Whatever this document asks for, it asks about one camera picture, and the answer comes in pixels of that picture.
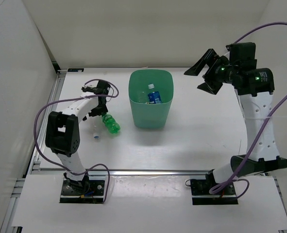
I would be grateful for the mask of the clear unlabelled plastic bottle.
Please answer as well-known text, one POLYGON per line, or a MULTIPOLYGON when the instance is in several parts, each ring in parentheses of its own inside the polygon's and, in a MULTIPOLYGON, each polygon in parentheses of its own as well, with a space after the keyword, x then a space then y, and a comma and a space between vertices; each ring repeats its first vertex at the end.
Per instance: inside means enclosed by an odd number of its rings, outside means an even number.
POLYGON ((92 118, 92 133, 93 133, 93 138, 95 140, 100 139, 100 126, 101 126, 101 120, 99 116, 95 116, 92 118))

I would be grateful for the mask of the green soda bottle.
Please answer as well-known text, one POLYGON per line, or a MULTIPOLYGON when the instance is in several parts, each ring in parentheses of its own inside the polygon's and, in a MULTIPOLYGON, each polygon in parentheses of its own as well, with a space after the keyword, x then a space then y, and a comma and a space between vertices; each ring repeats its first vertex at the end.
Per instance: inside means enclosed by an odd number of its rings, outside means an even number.
POLYGON ((120 131, 120 125, 116 122, 116 120, 113 118, 111 114, 103 114, 102 122, 111 134, 118 134, 120 131))

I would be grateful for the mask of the clear bottle white blue label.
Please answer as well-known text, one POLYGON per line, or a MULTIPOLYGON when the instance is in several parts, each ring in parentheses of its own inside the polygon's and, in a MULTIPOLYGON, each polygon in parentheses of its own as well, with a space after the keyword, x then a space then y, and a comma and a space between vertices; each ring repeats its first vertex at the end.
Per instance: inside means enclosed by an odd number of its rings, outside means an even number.
POLYGON ((137 99, 137 102, 138 103, 143 103, 143 104, 147 104, 149 102, 149 98, 148 98, 148 95, 146 94, 145 91, 138 91, 138 99, 137 99))

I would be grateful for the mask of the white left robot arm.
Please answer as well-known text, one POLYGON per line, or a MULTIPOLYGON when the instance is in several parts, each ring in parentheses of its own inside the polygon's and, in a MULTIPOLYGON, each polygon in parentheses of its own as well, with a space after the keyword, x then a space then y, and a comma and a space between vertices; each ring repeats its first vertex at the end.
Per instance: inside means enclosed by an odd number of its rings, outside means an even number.
POLYGON ((45 144, 61 161, 65 178, 73 182, 73 189, 78 194, 85 194, 90 188, 87 170, 78 155, 80 145, 79 124, 87 117, 100 116, 107 112, 105 94, 88 95, 66 99, 70 106, 48 116, 45 144))

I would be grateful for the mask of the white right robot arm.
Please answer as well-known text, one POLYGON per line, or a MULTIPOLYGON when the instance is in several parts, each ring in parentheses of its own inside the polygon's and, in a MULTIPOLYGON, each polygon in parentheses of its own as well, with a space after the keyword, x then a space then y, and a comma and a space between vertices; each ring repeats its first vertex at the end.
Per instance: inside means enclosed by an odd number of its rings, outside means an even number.
POLYGON ((197 88, 209 94, 216 95, 225 83, 232 85, 246 125, 246 154, 233 156, 227 165, 211 170, 206 177, 206 189, 210 194, 219 193, 234 178, 287 168, 287 159, 280 156, 276 146, 271 120, 273 74, 270 69, 256 65, 255 47, 235 45, 230 49, 229 57, 208 49, 184 73, 198 76, 208 66, 203 75, 204 82, 197 88))

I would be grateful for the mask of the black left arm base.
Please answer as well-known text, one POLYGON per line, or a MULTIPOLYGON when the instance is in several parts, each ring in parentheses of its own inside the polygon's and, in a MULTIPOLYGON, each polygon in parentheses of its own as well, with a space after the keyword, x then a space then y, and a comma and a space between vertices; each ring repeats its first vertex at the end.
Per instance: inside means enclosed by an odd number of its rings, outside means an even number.
POLYGON ((95 180, 84 176, 82 181, 74 181, 64 173, 60 192, 60 203, 102 204, 104 202, 105 180, 95 180))

